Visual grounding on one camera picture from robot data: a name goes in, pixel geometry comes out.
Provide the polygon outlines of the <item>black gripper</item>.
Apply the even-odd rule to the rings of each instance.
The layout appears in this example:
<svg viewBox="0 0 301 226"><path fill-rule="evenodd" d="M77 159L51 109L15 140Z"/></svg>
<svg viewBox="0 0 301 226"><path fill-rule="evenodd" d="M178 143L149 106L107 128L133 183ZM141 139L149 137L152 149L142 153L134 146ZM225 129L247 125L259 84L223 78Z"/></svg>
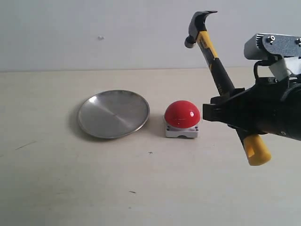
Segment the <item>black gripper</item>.
<svg viewBox="0 0 301 226"><path fill-rule="evenodd" d="M215 97L203 104L203 119L300 140L301 85L293 81L256 84L232 97Z"/></svg>

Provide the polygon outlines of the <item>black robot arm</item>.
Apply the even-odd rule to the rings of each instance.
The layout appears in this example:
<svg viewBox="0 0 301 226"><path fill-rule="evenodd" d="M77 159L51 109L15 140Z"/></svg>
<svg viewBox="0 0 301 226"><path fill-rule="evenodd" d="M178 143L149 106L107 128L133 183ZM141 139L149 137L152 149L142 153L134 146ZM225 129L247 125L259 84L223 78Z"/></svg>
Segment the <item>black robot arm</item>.
<svg viewBox="0 0 301 226"><path fill-rule="evenodd" d="M301 83L257 83L231 97L203 104L203 119L222 122L251 134L301 138Z"/></svg>

